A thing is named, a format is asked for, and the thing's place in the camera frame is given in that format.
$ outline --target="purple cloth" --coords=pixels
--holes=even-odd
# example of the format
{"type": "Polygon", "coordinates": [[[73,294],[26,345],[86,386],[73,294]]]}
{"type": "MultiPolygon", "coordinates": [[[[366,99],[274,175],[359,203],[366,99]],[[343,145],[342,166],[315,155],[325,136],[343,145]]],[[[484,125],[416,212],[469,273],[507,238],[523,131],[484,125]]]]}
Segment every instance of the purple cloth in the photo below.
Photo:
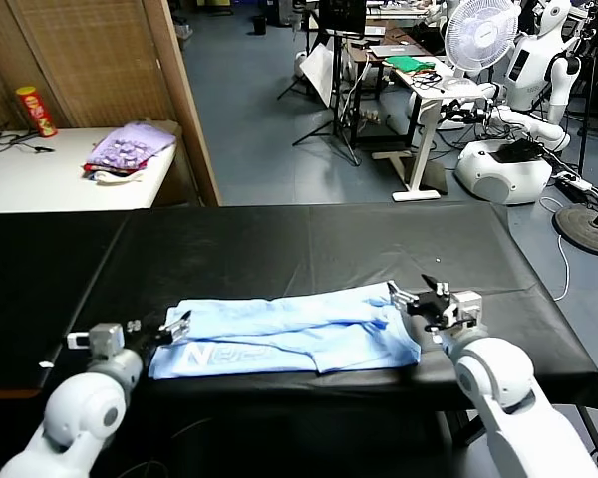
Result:
{"type": "Polygon", "coordinates": [[[109,134],[89,155],[85,170],[132,173],[175,143],[175,136],[150,124],[132,122],[109,134]]]}

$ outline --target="light blue shirt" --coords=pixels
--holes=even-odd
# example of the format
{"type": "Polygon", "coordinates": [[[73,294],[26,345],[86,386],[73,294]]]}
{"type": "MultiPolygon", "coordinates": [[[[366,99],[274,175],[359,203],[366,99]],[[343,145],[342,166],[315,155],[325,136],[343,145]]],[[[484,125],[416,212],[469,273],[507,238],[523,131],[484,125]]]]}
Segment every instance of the light blue shirt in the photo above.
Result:
{"type": "Polygon", "coordinates": [[[161,347],[154,379],[270,371],[363,370],[418,363],[386,283],[265,301],[186,300],[166,323],[190,311],[190,329],[161,347]]]}

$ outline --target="pringles can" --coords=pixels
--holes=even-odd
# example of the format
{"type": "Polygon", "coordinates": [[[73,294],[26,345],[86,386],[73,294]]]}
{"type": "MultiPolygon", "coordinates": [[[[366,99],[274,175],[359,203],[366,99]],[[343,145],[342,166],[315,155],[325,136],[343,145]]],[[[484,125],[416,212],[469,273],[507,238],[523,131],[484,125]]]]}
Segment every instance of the pringles can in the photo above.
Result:
{"type": "Polygon", "coordinates": [[[44,107],[44,103],[35,87],[19,88],[16,90],[16,95],[20,97],[20,101],[29,112],[29,116],[36,124],[40,136],[51,137],[58,133],[56,127],[53,126],[51,114],[44,107]]]}

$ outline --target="black tablecloth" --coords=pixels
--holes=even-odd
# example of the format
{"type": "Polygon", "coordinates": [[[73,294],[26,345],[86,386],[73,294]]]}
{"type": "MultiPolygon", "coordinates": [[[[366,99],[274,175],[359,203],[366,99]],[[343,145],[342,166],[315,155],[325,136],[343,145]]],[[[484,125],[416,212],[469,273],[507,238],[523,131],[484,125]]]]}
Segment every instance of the black tablecloth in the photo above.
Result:
{"type": "Polygon", "coordinates": [[[0,397],[44,384],[126,215],[0,214],[0,397]]]}
{"type": "MultiPolygon", "coordinates": [[[[490,333],[529,353],[552,402],[598,408],[598,370],[501,214],[484,203],[438,202],[136,211],[75,327],[161,322],[181,299],[271,299],[389,279],[421,291],[427,273],[483,295],[490,333]]],[[[421,323],[414,323],[414,336],[423,346],[415,367],[145,380],[138,393],[188,403],[349,396],[468,407],[449,360],[421,323]]]]}

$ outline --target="floor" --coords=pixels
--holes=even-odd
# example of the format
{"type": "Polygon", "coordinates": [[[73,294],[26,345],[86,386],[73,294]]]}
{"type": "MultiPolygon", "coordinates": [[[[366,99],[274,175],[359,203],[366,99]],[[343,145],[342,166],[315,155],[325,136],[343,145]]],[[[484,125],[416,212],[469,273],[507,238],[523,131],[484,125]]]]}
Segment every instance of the floor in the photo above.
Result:
{"type": "MultiPolygon", "coordinates": [[[[295,53],[305,44],[303,33],[268,26],[265,36],[254,36],[251,15],[256,10],[237,6],[233,16],[190,16],[193,41],[184,54],[197,109],[225,205],[389,202],[403,190],[391,167],[373,161],[358,150],[360,167],[352,167],[336,140],[311,138],[297,147],[291,143],[330,118],[322,104],[289,93],[275,97],[291,82],[295,53]]],[[[378,103],[362,108],[391,115],[396,129],[407,127],[404,104],[407,91],[388,87],[378,103]]],[[[372,134],[374,127],[368,127],[372,134]]],[[[572,119],[572,142],[563,158],[577,162],[579,122],[572,119]]],[[[449,133],[456,140],[461,133],[449,133]]],[[[441,155],[448,148],[436,138],[441,155]]],[[[598,139],[587,146],[585,176],[598,187],[598,139]]],[[[456,153],[440,159],[447,168],[456,153]]],[[[475,200],[448,172],[449,194],[442,200],[475,200]]],[[[555,188],[544,195],[567,200],[555,188]]],[[[511,233],[546,287],[558,296],[563,291],[565,267],[557,247],[551,213],[538,204],[508,208],[511,233]]],[[[598,366],[598,258],[563,241],[571,266],[567,296],[558,303],[572,329],[598,366]]],[[[581,428],[575,410],[565,413],[581,428]]],[[[598,426],[598,412],[594,412],[598,426]]]]}

